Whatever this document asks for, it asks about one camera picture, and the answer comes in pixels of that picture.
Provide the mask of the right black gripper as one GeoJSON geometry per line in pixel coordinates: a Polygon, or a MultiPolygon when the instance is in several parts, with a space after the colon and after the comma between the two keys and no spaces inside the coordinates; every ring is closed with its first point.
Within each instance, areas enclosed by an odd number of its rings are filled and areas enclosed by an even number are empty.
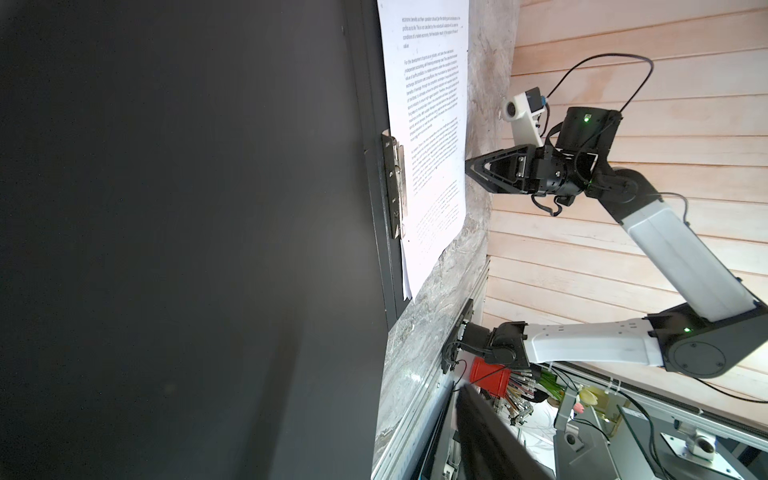
{"type": "Polygon", "coordinates": [[[597,198],[618,188],[608,154],[622,119],[618,110],[570,107],[554,128],[554,142],[548,140],[535,150],[526,144],[471,158],[466,174],[493,194],[570,198],[586,193],[597,198]]]}

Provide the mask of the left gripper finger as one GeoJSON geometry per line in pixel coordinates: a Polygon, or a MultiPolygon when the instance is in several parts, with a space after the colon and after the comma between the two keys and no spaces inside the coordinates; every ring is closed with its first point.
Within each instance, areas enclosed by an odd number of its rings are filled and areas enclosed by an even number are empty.
{"type": "Polygon", "coordinates": [[[458,389],[456,421],[466,479],[546,480],[551,476],[471,386],[458,389]]]}

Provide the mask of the printed paper sheet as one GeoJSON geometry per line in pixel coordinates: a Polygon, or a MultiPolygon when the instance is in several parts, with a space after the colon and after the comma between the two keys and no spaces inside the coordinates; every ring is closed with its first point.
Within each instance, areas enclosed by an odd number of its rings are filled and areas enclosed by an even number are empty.
{"type": "Polygon", "coordinates": [[[466,217],[469,4],[377,4],[391,135],[402,155],[405,299],[417,296],[466,217]]]}

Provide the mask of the white folder black inside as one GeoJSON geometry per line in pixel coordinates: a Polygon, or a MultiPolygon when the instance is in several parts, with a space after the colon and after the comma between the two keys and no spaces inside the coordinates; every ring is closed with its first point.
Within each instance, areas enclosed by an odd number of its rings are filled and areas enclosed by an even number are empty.
{"type": "Polygon", "coordinates": [[[1,475],[367,479],[372,1],[1,5],[1,475]]]}

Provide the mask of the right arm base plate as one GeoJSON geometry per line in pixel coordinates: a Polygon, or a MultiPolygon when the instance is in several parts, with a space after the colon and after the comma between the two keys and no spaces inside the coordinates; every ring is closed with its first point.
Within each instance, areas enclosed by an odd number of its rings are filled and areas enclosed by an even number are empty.
{"type": "Polygon", "coordinates": [[[471,321],[474,313],[474,300],[468,298],[464,303],[440,352],[440,368],[443,374],[455,369],[460,344],[460,335],[464,326],[471,321]]]}

